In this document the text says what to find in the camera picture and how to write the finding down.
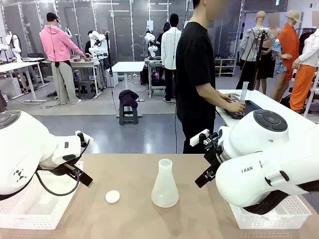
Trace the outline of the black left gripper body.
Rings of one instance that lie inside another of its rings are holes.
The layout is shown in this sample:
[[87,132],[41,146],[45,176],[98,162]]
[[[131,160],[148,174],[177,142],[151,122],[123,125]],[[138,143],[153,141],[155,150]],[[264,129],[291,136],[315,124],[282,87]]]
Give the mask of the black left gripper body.
[[70,164],[64,163],[62,169],[63,169],[63,174],[67,175],[71,178],[82,178],[83,177],[83,171],[75,165],[70,165]]

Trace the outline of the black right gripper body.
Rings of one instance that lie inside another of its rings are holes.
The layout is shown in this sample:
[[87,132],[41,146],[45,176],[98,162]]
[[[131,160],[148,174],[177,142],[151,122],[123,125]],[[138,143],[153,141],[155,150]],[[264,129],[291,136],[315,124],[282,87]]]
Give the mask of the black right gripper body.
[[214,147],[212,146],[208,151],[205,153],[204,158],[210,164],[210,166],[205,170],[203,175],[207,180],[213,180],[215,178],[217,169],[222,163],[222,148],[221,146]]

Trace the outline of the person's right hand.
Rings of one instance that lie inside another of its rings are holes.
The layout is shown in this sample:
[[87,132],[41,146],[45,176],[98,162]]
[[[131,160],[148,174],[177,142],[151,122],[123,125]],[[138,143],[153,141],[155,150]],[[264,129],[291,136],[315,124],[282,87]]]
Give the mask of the person's right hand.
[[231,113],[243,114],[246,108],[244,102],[231,102],[227,104],[226,110]]

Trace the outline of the person's left hand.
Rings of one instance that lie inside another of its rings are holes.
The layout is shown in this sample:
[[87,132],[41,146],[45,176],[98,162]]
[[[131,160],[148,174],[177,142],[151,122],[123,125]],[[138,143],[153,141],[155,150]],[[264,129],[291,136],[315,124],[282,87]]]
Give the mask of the person's left hand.
[[229,103],[240,101],[240,95],[237,93],[221,94],[221,97]]

